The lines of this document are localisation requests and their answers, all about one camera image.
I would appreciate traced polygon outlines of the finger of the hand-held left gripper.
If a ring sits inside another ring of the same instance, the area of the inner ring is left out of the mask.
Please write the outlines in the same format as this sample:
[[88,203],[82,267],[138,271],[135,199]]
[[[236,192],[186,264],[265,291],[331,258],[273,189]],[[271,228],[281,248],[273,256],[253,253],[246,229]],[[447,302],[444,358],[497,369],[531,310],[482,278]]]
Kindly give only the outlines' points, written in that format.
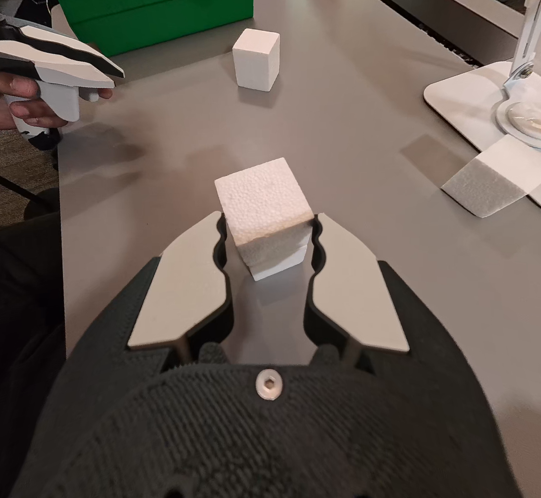
[[42,52],[85,62],[105,75],[124,78],[124,71],[95,48],[68,36],[25,25],[19,28],[21,41]]
[[87,62],[46,53],[17,41],[1,41],[1,71],[69,87],[115,87],[111,78]]

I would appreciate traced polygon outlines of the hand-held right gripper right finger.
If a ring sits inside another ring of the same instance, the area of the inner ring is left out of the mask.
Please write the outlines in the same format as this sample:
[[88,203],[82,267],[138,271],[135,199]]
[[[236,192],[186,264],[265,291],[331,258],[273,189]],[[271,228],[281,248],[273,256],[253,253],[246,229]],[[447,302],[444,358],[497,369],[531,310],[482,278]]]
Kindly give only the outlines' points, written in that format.
[[343,366],[366,351],[410,354],[410,346],[375,254],[325,213],[314,217],[313,274],[303,330],[317,347],[332,346]]

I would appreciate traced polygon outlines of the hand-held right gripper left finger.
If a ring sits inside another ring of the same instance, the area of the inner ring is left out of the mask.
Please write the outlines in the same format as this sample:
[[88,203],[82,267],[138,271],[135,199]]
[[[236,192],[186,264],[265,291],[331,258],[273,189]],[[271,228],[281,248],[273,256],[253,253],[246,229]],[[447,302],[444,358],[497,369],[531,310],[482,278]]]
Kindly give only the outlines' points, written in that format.
[[234,310],[225,271],[225,215],[214,211],[178,236],[159,256],[128,340],[131,351],[172,349],[194,362],[206,343],[232,332]]

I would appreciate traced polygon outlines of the white foam cube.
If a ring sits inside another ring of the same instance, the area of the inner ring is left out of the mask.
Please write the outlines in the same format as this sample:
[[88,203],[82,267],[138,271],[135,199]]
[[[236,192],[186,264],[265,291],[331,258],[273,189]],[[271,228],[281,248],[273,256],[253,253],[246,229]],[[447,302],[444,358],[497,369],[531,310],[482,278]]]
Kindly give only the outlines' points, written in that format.
[[298,247],[281,248],[256,264],[247,265],[255,281],[263,280],[291,267],[301,264],[306,256],[308,244]]
[[441,190],[484,218],[525,196],[540,204],[540,150],[505,135],[447,180]]
[[314,213],[285,158],[214,181],[229,231],[244,264],[308,244]]
[[239,87],[271,91],[280,70],[279,33],[246,28],[232,53]]

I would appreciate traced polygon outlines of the grey desk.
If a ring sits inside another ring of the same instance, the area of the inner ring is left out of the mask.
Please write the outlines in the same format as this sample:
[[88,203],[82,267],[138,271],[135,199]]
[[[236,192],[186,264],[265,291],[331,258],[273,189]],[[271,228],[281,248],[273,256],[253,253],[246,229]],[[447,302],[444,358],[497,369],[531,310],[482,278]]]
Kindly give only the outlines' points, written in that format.
[[[237,85],[244,29],[280,34],[269,92]],[[424,102],[468,69],[379,0],[254,0],[254,19],[129,52],[58,150],[66,349],[148,260],[220,210],[214,181],[284,157],[308,204],[385,260],[477,375],[540,497],[540,208],[470,215],[440,190],[475,151]]]

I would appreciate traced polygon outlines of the person's left hand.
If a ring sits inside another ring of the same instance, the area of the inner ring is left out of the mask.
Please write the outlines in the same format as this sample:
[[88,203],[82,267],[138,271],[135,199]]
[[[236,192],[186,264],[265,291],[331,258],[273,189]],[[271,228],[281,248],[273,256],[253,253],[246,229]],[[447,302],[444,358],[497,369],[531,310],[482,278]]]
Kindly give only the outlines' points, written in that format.
[[1,131],[15,130],[14,118],[33,127],[61,128],[67,125],[68,122],[58,117],[37,93],[34,80],[1,73]]

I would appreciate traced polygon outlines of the person's dark trousers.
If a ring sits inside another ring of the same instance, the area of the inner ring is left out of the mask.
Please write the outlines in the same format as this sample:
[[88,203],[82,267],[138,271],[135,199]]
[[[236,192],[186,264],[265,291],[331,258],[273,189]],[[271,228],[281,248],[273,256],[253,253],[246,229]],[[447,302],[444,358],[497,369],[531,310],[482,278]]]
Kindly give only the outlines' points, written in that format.
[[65,360],[60,213],[1,228],[1,497]]

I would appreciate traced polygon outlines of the white stand base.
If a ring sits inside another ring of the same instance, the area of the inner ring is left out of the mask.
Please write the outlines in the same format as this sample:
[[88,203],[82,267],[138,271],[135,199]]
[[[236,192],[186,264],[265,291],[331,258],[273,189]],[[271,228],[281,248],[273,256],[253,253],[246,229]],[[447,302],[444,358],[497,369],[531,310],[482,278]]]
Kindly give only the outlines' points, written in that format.
[[498,61],[429,85],[425,102],[479,154],[505,135],[540,150],[540,75],[534,70],[540,38],[540,0],[526,0],[511,62]]

